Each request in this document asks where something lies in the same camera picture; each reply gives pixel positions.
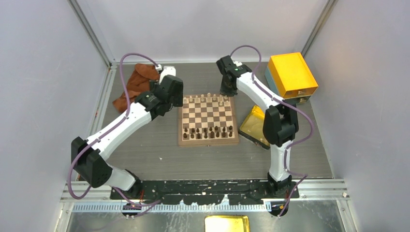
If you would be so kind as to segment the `aluminium front rail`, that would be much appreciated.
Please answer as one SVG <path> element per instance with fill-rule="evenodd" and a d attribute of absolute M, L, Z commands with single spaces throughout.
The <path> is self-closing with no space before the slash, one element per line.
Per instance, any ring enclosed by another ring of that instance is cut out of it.
<path fill-rule="evenodd" d="M 64 189 L 61 202 L 78 212 L 270 212 L 285 213 L 291 203 L 350 199 L 341 179 L 295 180 L 284 190 L 272 192 L 262 179 L 151 180 L 142 182 L 135 198 L 124 198 L 110 186 L 89 189 L 84 181 Z"/>

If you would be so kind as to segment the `gold metal tin tray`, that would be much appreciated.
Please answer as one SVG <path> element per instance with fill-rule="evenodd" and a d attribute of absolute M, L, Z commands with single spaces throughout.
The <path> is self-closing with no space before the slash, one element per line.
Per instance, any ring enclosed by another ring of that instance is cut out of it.
<path fill-rule="evenodd" d="M 264 112 L 257 105 L 254 105 L 239 127 L 239 135 L 246 138 L 251 143 L 265 150 L 270 149 L 270 143 L 263 134 Z"/>

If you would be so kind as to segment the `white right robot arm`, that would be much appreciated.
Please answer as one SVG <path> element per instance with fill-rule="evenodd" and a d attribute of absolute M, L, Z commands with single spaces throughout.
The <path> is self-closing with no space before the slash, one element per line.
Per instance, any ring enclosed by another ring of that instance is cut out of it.
<path fill-rule="evenodd" d="M 292 175 L 286 168 L 289 160 L 285 151 L 299 130 L 297 113 L 292 110 L 294 106 L 282 105 L 282 97 L 254 76 L 247 65 L 234 62 L 230 56 L 220 58 L 216 65 L 222 74 L 222 95 L 233 97 L 241 91 L 264 111 L 263 135 L 270 144 L 271 152 L 268 191 L 273 198 L 279 199 L 286 194 L 292 181 Z"/>

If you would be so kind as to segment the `wooden chessboard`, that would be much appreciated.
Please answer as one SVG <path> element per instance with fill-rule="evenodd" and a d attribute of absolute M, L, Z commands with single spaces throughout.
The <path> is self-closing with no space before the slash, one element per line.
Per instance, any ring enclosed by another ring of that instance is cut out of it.
<path fill-rule="evenodd" d="M 195 103 L 196 95 L 183 96 L 188 99 L 188 103 L 178 109 L 178 145 L 180 147 L 192 146 L 212 146 L 212 145 L 236 145 L 239 143 L 238 127 L 236 122 L 236 113 L 234 98 L 229 97 L 230 106 L 225 106 L 223 97 L 223 106 L 219 106 L 219 96 L 216 94 L 216 102 L 207 102 L 207 93 L 204 94 L 205 102 Z M 193 102 L 190 102 L 190 96 L 193 96 Z M 191 129 L 195 128 L 195 138 L 192 139 Z M 196 139 L 197 128 L 201 129 L 201 139 Z"/>

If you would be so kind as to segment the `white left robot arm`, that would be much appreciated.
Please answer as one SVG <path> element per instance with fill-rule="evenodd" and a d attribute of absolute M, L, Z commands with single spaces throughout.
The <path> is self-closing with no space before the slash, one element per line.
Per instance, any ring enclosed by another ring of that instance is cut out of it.
<path fill-rule="evenodd" d="M 173 75 L 166 75 L 160 83 L 155 83 L 150 91 L 141 93 L 124 112 L 98 133 L 72 141 L 73 169 L 91 187 L 109 185 L 122 190 L 130 200 L 139 197 L 139 179 L 131 172 L 107 163 L 115 149 L 130 135 L 158 116 L 163 116 L 172 107 L 183 103 L 183 81 Z"/>

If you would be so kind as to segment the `yellow drawer box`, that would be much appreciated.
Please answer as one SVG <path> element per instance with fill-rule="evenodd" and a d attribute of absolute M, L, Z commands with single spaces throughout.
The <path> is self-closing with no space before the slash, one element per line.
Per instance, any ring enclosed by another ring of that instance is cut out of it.
<path fill-rule="evenodd" d="M 271 56 L 264 76 L 275 94 L 297 103 L 307 102 L 319 86 L 300 52 Z"/>

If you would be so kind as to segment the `brown cloth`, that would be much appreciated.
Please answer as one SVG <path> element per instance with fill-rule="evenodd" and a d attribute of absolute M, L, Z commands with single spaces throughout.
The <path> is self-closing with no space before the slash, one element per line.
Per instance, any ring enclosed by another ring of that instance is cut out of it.
<path fill-rule="evenodd" d="M 134 66 L 134 70 L 126 84 L 127 93 L 130 98 L 130 102 L 133 102 L 135 98 L 142 92 L 149 91 L 149 83 L 151 80 L 158 81 L 159 73 L 156 70 L 155 65 L 147 65 L 137 63 Z M 127 110 L 127 101 L 125 92 L 113 101 L 113 106 L 119 113 L 123 113 Z"/>

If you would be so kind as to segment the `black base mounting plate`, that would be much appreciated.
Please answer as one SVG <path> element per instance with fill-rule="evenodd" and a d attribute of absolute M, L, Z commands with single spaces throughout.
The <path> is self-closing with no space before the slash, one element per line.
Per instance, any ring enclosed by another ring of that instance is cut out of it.
<path fill-rule="evenodd" d="M 288 198 L 295 182 L 281 190 L 273 190 L 267 180 L 148 180 L 141 184 L 136 200 L 144 203 L 160 200 L 165 205 L 221 204 L 227 197 L 229 205 L 262 204 L 264 199 Z"/>

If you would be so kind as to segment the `gold tin lid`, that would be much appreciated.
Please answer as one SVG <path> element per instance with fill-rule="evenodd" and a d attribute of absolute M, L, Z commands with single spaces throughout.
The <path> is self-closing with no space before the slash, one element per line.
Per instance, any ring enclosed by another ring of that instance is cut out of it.
<path fill-rule="evenodd" d="M 250 232 L 245 215 L 211 215 L 204 219 L 205 232 Z"/>

